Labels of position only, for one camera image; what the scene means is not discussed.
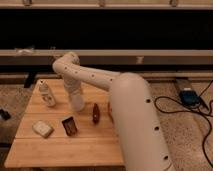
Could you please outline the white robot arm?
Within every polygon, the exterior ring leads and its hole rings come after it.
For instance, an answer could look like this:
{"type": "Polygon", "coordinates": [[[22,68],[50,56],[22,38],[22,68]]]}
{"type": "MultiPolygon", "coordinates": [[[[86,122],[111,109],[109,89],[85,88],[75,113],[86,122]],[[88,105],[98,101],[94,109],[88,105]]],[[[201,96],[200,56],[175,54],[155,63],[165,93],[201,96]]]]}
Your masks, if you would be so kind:
{"type": "Polygon", "coordinates": [[[109,93],[126,171],[176,171],[150,93],[148,82],[135,73],[83,67],[69,52],[55,60],[53,70],[64,81],[76,111],[85,107],[83,82],[109,93]]]}

